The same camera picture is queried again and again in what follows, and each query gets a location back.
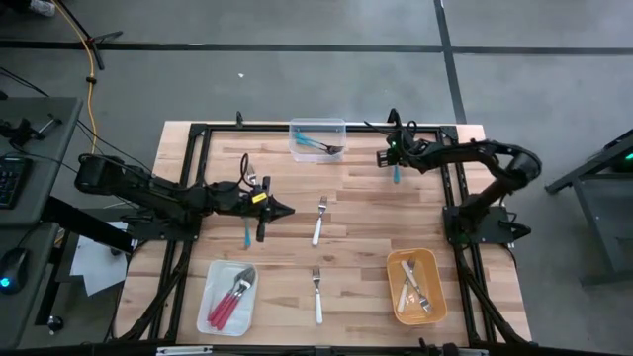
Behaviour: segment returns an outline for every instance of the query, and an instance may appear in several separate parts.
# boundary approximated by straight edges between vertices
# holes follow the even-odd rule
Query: orange plastic tray
[[[401,261],[408,261],[411,257],[415,259],[413,276],[422,293],[430,301],[431,312],[424,311],[419,303],[417,292],[411,285],[407,287],[405,309],[403,312],[398,312],[398,301],[400,300],[403,284],[407,279]],[[389,276],[389,287],[392,292],[394,314],[399,322],[405,325],[420,325],[438,322],[446,317],[446,301],[444,300],[444,293],[442,293],[439,271],[437,270],[433,252],[425,248],[394,251],[387,258],[387,274]]]

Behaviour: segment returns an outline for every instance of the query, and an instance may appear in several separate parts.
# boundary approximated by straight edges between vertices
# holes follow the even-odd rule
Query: white paper
[[[125,222],[108,222],[113,227],[125,230]],[[128,261],[125,253],[113,256],[110,247],[79,236],[75,256],[70,266],[71,276],[83,276],[86,294],[93,294],[126,279]]]

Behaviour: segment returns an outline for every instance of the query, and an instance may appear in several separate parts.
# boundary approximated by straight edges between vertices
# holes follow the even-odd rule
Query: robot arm
[[[248,156],[242,157],[247,165]],[[156,177],[145,169],[127,165],[115,156],[82,154],[75,187],[81,192],[114,195],[139,204],[153,212],[161,223],[187,229],[202,217],[216,213],[259,219],[257,241],[263,242],[265,223],[291,215],[294,209],[270,195],[270,177],[262,185],[247,183],[250,190],[238,182],[194,184],[185,188],[177,183]]]
[[[445,146],[441,142],[415,140],[415,122],[403,127],[395,110],[390,113],[390,118],[396,123],[395,129],[383,133],[387,135],[389,148],[376,152],[379,167],[398,164],[415,168],[424,174],[449,163],[481,162],[496,178],[483,192],[470,195],[459,207],[455,219],[459,220],[460,227],[466,232],[477,229],[492,203],[525,187],[541,174],[542,164],[536,154],[517,145],[494,140],[472,140]],[[505,168],[500,166],[498,155],[511,157]]]

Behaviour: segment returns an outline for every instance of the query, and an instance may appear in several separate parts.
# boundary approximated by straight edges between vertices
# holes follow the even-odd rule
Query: pink handle
[[[230,297],[230,291],[228,291],[228,293],[225,294],[225,296],[222,298],[222,300],[218,303],[218,305],[216,306],[216,308],[209,313],[209,315],[207,316],[207,321],[208,322],[212,322],[214,318],[216,318],[218,316],[218,313],[223,309],[223,307],[226,304],[226,301],[228,301],[228,297]]]
[[[230,301],[226,304],[225,312],[222,314],[220,321],[218,321],[218,325],[216,326],[217,330],[222,330],[225,328],[226,322],[230,318],[230,315],[233,314],[235,310],[235,306],[237,306],[237,302],[239,299],[237,297],[232,297]]]
[[[214,317],[211,319],[210,325],[212,327],[218,328],[218,324],[220,323],[220,319],[223,318],[223,316],[225,315],[226,309],[229,307],[230,302],[235,298],[235,296],[233,294],[231,294],[227,299],[226,302],[222,305],[221,308],[219,308],[218,313],[216,313],[214,315]]]

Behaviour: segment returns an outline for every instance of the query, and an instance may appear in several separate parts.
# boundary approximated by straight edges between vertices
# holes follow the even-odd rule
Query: knife
[[[400,263],[403,266],[403,269],[405,270],[405,273],[407,274],[408,282],[411,283],[411,285],[413,286],[413,288],[415,289],[415,291],[419,295],[419,303],[422,305],[422,308],[426,312],[432,312],[433,308],[431,307],[431,303],[428,301],[428,299],[424,296],[422,291],[419,289],[419,285],[415,281],[415,277],[413,277],[413,271],[411,271],[408,268],[408,265],[407,265],[406,261],[402,260]]]

